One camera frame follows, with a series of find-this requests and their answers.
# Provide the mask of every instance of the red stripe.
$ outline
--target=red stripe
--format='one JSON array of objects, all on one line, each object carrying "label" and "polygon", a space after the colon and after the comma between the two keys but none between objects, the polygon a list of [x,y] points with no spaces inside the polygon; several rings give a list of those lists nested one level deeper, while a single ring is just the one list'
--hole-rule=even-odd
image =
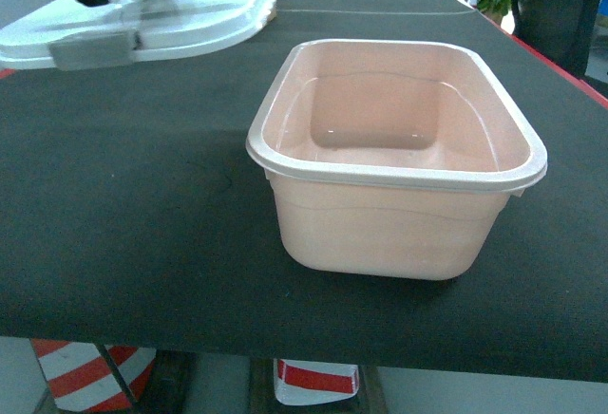
[{"label": "red stripe", "polygon": [[103,412],[103,411],[115,411],[117,409],[128,409],[133,405],[126,398],[122,392],[117,393],[112,398],[108,398],[104,402],[99,403],[98,405],[94,405],[89,409],[86,409],[85,412]]},{"label": "red stripe", "polygon": [[308,388],[310,390],[324,390],[338,393],[354,393],[355,391],[352,386],[352,377],[350,376],[319,373],[318,371],[298,367],[285,366],[284,377],[281,379],[290,386]]},{"label": "red stripe", "polygon": [[154,360],[150,362],[142,374],[140,374],[137,378],[133,380],[133,382],[129,385],[131,389],[131,393],[135,397],[136,400],[139,400],[143,391],[145,390],[145,386],[148,384],[148,380],[150,379],[150,373],[152,372],[152,367],[154,366]]},{"label": "red stripe", "polygon": [[282,360],[278,361],[278,377],[279,379],[285,378],[285,362]]},{"label": "red stripe", "polygon": [[64,397],[99,381],[111,373],[104,358],[98,357],[81,367],[73,369],[69,373],[48,381],[48,388],[50,389],[50,393],[53,394],[53,398]]},{"label": "red stripe", "polygon": [[0,80],[4,79],[5,77],[9,77],[10,74],[14,74],[15,72],[16,72],[16,70],[14,70],[14,69],[0,70]]},{"label": "red stripe", "polygon": [[137,352],[139,348],[135,348],[132,346],[114,346],[107,350],[112,357],[114,363],[119,367],[126,360],[131,357],[135,352]]},{"label": "red stripe", "polygon": [[71,343],[71,341],[53,341],[53,340],[29,340],[31,342],[31,346],[34,348],[34,352],[36,355],[40,357],[44,357],[45,355],[51,354],[54,351],[65,348],[67,345]]}]

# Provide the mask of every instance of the pink plastic container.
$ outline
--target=pink plastic container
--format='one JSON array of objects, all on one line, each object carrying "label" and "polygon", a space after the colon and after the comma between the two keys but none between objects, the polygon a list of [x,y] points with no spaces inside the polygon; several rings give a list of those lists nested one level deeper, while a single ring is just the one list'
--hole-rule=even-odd
[{"label": "pink plastic container", "polygon": [[308,267],[422,279],[466,271],[546,150],[476,53],[324,40],[292,50],[247,138],[283,245]]}]

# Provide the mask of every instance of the floor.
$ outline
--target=floor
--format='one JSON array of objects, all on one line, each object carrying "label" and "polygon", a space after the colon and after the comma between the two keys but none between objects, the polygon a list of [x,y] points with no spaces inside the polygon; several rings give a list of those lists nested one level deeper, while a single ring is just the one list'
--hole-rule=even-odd
[{"label": "floor", "polygon": [[[604,414],[608,384],[379,368],[391,414]],[[245,414],[249,360],[200,354],[182,414]],[[29,341],[0,337],[0,414],[31,414],[45,382]]]}]

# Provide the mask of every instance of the white stripe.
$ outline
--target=white stripe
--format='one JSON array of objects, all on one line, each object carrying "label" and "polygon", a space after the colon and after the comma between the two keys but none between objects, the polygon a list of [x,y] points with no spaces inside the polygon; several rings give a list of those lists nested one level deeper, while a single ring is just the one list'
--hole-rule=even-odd
[{"label": "white stripe", "polygon": [[103,379],[95,381],[86,387],[76,390],[64,397],[55,399],[59,409],[66,411],[84,411],[94,405],[104,402],[108,398],[122,392],[114,376],[108,374]]},{"label": "white stripe", "polygon": [[55,379],[71,370],[88,364],[101,354],[95,345],[89,343],[70,343],[38,359],[47,381]]},{"label": "white stripe", "polygon": [[123,375],[124,381],[129,385],[143,373],[150,362],[156,357],[154,348],[139,348],[131,357],[126,359],[118,370]]}]

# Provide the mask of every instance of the container wall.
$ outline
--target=container wall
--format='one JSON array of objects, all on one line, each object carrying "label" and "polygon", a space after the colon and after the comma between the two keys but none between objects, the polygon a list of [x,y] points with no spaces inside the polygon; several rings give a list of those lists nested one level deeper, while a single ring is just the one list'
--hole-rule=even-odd
[{"label": "container wall", "polygon": [[268,174],[281,239],[318,270],[421,279],[466,271],[507,194],[436,193],[315,183]]}]

